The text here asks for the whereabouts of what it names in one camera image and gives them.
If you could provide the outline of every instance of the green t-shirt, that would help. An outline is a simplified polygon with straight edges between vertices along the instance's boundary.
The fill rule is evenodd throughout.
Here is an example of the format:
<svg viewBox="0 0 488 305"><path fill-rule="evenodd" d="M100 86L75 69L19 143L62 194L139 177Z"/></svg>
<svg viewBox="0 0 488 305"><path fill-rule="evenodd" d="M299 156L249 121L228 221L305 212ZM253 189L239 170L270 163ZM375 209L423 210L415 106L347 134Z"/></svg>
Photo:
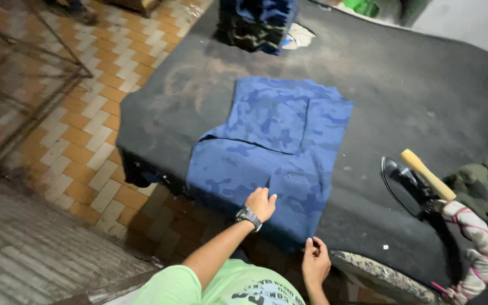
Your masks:
<svg viewBox="0 0 488 305"><path fill-rule="evenodd" d="M280 274L241 260L227 260L201 294L201 283L188 267L176 265L155 274L133 305L250 304L304 305L295 287Z"/></svg>

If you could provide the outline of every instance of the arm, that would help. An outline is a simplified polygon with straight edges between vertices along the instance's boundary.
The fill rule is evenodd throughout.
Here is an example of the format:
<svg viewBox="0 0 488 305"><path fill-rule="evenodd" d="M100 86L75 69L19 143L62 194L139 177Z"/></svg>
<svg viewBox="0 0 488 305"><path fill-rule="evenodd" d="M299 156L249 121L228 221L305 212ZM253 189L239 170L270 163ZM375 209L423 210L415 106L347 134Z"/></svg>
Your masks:
<svg viewBox="0 0 488 305"><path fill-rule="evenodd" d="M275 202L276 195L272 195L268 199L268 189L258 188L248 197L246 206L251 208L259 220L264 223L274 213ZM193 270L204 290L236 247L254 229L255 227L250 221L244 220L236 223L195 250L182 265Z"/></svg>
<svg viewBox="0 0 488 305"><path fill-rule="evenodd" d="M331 261L325 243L315 236L313 240L308 238L302 260L302 275L312 305L329 305L322 284L330 270Z"/></svg>

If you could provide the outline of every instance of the hand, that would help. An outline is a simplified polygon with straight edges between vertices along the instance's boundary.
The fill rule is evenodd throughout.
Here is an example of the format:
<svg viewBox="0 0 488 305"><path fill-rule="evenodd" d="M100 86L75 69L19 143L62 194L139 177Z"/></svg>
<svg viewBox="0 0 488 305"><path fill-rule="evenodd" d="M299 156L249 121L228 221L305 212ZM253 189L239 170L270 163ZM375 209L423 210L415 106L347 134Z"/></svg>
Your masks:
<svg viewBox="0 0 488 305"><path fill-rule="evenodd" d="M329 260L329 253L325 243L315 236L313 241L308 238L306 240L304 259L302 260L302 275L304 276L306 288L308 290L321 288L330 270L331 260Z"/></svg>
<svg viewBox="0 0 488 305"><path fill-rule="evenodd" d="M246 206L252 209L255 216L261 220L261 223L266 222L275 212L276 194L268 199L268 188L258 187L246 200Z"/></svg>

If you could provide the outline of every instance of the wooden iron handle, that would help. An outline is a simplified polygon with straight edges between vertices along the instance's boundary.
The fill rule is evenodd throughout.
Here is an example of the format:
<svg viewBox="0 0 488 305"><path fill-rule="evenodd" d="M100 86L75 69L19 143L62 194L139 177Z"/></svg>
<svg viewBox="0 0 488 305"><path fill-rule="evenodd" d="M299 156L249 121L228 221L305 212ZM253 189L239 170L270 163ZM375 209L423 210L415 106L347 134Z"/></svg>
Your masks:
<svg viewBox="0 0 488 305"><path fill-rule="evenodd" d="M435 190L440 198L444 200L453 200L457 195L451 189L445 185L438 177L436 177L423 162L410 150L406 149L400 153L400 156L410 167L420 174L429 184L430 187Z"/></svg>

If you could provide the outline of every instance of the green object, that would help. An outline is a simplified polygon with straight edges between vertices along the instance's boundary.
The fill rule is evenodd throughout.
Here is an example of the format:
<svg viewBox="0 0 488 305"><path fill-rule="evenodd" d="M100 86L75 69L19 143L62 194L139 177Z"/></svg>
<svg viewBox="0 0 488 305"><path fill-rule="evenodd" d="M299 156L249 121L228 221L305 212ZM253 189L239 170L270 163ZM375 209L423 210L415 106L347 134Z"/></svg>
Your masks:
<svg viewBox="0 0 488 305"><path fill-rule="evenodd" d="M466 164L444 182L456 200L476 213L488 225L488 158L483 164Z"/></svg>
<svg viewBox="0 0 488 305"><path fill-rule="evenodd" d="M133 305L305 304L295 287L276 272L241 260L227 260L201 293L195 273L175 265L155 274L133 300Z"/></svg>
<svg viewBox="0 0 488 305"><path fill-rule="evenodd" d="M370 18L376 17L380 11L374 0L344 0L344 5L358 14Z"/></svg>

